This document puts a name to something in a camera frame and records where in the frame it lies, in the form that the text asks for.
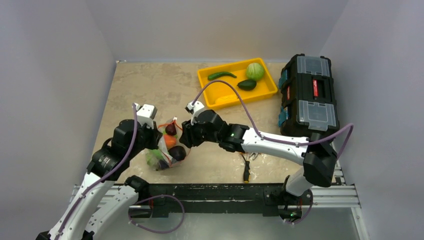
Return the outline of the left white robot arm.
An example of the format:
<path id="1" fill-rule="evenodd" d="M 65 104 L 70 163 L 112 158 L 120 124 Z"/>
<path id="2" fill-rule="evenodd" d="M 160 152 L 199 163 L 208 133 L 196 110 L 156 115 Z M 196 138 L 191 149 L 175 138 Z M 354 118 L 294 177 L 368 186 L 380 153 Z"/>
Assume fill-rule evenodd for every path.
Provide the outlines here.
<path id="1" fill-rule="evenodd" d="M 120 212 L 133 203 L 142 205 L 149 199 L 149 184 L 140 177 L 130 177 L 127 186 L 105 205 L 99 203 L 120 175 L 129 168 L 130 161 L 142 150 L 154 150 L 162 134 L 152 119 L 137 117 L 122 120 L 87 166 L 76 196 L 63 216 L 38 240 L 98 240 Z"/>

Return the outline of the purple eggplant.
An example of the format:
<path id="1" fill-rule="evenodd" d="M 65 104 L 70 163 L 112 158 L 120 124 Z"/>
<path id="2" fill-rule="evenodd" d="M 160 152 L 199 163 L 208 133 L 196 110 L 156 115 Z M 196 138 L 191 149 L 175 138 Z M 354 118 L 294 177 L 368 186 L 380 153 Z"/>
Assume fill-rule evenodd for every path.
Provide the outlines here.
<path id="1" fill-rule="evenodd" d="M 183 146 L 176 145 L 167 152 L 162 153 L 162 156 L 163 160 L 160 162 L 162 169 L 160 170 L 165 170 L 179 165 L 187 157 L 187 151 Z"/>

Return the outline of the dark red plum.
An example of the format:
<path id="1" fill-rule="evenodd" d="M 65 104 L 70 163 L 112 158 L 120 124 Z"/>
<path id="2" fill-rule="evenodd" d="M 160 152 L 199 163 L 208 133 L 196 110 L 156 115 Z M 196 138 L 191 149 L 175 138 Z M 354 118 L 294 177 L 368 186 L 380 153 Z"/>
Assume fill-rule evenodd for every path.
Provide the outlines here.
<path id="1" fill-rule="evenodd" d="M 176 130 L 175 124 L 172 122 L 165 127 L 165 133 L 170 136 L 174 136 Z"/>

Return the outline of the white cauliflower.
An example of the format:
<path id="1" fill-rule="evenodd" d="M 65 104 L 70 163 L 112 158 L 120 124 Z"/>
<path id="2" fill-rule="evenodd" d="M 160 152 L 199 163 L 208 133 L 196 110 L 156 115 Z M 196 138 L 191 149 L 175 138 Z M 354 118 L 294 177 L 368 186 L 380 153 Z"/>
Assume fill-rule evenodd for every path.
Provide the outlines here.
<path id="1" fill-rule="evenodd" d="M 147 164 L 156 170 L 162 170 L 161 161 L 163 160 L 162 152 L 159 149 L 148 149 L 146 153 Z"/>

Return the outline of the clear orange zip bag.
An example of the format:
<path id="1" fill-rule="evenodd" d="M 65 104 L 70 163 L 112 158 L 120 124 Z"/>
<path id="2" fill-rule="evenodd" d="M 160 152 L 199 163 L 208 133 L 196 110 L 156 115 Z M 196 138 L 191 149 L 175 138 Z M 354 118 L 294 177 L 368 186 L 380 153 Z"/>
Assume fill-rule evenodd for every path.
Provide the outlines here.
<path id="1" fill-rule="evenodd" d="M 148 149 L 145 153 L 146 163 L 156 171 L 166 170 L 180 165 L 190 154 L 190 148 L 180 142 L 183 128 L 174 116 L 157 129 L 161 133 L 157 149 Z"/>

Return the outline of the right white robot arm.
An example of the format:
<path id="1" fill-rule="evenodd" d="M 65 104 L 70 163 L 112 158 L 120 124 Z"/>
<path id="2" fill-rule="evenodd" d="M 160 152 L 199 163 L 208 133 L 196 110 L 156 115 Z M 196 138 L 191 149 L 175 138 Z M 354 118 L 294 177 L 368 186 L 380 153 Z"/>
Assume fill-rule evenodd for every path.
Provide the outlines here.
<path id="1" fill-rule="evenodd" d="M 257 133 L 247 125 L 226 123 L 213 110 L 204 110 L 181 126 L 180 142 L 189 149 L 211 142 L 227 152 L 265 154 L 300 165 L 280 191 L 282 200 L 288 204 L 313 186 L 328 188 L 332 184 L 337 152 L 327 140 L 313 143 L 307 137 Z"/>

